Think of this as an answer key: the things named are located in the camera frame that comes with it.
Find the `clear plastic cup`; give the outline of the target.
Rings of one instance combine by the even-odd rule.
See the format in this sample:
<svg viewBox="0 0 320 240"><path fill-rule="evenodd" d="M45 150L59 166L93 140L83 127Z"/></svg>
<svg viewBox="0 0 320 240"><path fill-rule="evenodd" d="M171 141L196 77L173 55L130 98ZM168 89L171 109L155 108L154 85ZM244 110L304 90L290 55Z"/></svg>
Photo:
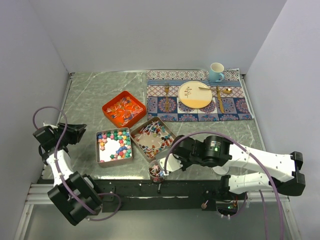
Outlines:
<svg viewBox="0 0 320 240"><path fill-rule="evenodd" d="M160 184L165 180L164 171L161 169L160 164L153 160L148 167L149 178L153 183Z"/></svg>

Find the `tin of star candies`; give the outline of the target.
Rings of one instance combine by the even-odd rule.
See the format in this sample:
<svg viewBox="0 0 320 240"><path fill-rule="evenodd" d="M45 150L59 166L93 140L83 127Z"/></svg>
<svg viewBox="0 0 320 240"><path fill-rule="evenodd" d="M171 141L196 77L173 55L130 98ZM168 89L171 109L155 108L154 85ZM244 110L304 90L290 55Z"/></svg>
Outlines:
<svg viewBox="0 0 320 240"><path fill-rule="evenodd" d="M128 127L101 130L96 133L96 162L101 168L121 166L133 161Z"/></svg>

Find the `clear round lid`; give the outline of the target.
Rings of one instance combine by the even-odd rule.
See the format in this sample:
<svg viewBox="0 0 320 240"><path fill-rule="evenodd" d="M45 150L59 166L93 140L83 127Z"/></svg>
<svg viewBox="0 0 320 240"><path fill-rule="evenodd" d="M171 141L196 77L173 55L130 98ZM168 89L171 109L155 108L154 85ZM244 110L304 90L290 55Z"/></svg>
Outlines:
<svg viewBox="0 0 320 240"><path fill-rule="evenodd" d="M224 176L229 172L229 167L224 167L224 166L215 166L212 168L212 170L217 174Z"/></svg>

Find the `orange plastic tray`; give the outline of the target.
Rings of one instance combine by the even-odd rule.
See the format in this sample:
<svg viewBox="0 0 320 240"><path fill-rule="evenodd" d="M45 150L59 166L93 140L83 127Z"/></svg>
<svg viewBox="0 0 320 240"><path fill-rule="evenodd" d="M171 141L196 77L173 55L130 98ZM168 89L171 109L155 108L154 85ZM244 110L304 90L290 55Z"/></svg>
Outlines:
<svg viewBox="0 0 320 240"><path fill-rule="evenodd" d="M117 128L131 128L146 114L146 106L129 91L122 91L102 106L104 116Z"/></svg>

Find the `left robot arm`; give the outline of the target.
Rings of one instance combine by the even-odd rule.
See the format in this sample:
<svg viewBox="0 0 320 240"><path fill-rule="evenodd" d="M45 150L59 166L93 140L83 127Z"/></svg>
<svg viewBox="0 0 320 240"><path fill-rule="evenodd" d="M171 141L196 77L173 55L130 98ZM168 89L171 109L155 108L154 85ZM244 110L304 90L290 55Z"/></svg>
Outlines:
<svg viewBox="0 0 320 240"><path fill-rule="evenodd" d="M86 127L86 124L59 123L42 126L33 133L39 142L42 161L53 174L53 188L47 195L73 226L89 215L97 215L102 206L100 188L91 176L72 170L67 148L80 142Z"/></svg>

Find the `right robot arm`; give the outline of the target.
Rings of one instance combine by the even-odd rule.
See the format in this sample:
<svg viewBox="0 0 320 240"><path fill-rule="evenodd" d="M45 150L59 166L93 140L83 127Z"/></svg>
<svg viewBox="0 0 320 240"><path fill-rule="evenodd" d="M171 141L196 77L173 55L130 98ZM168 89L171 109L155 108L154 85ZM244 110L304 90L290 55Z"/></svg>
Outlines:
<svg viewBox="0 0 320 240"><path fill-rule="evenodd" d="M179 135L173 146L155 159L166 176L178 170L185 171L192 165L250 170L245 175L222 174L227 182L218 189L220 196L227 200L235 194L269 189L297 197L306 187L305 175L301 173L303 155L298 151L271 153L244 146L222 134L209 135L202 141L193 139L191 134Z"/></svg>

